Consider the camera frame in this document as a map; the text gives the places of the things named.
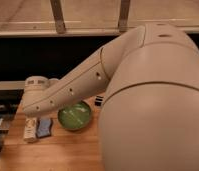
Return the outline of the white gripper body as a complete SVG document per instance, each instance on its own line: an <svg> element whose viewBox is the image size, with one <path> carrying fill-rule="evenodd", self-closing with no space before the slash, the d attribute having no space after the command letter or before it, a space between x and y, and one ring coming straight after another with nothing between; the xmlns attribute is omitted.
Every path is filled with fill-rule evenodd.
<svg viewBox="0 0 199 171"><path fill-rule="evenodd" d="M26 116L36 117L41 113L40 102L49 87L49 79L43 76L31 76L25 80L22 107Z"/></svg>

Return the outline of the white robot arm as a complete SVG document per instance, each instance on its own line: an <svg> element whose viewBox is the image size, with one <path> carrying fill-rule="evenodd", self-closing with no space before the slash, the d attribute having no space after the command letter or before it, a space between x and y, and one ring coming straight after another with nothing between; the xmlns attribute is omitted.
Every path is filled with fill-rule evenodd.
<svg viewBox="0 0 199 171"><path fill-rule="evenodd" d="M185 32L146 23L60 80L29 77L23 111L41 116L96 94L105 171L199 171L199 49Z"/></svg>

